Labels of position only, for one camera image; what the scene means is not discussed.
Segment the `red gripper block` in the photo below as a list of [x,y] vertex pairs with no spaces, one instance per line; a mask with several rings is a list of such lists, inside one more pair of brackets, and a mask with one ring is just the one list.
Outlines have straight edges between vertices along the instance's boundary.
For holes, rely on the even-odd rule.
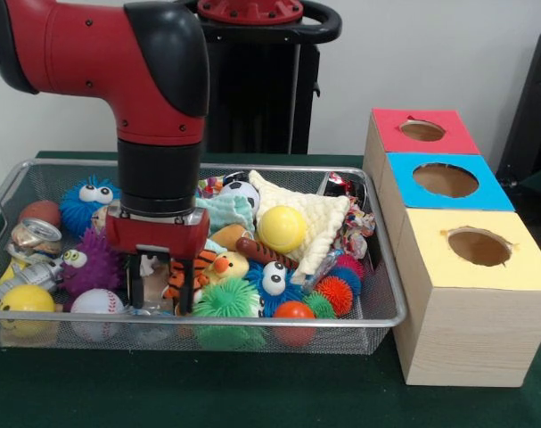
[[105,233],[109,245],[127,258],[127,295],[130,305],[141,309],[144,286],[142,256],[138,252],[166,253],[174,260],[174,312],[187,316],[193,312],[194,262],[204,249],[209,232],[209,213],[195,208],[183,216],[148,218],[129,214],[122,208],[108,208]]

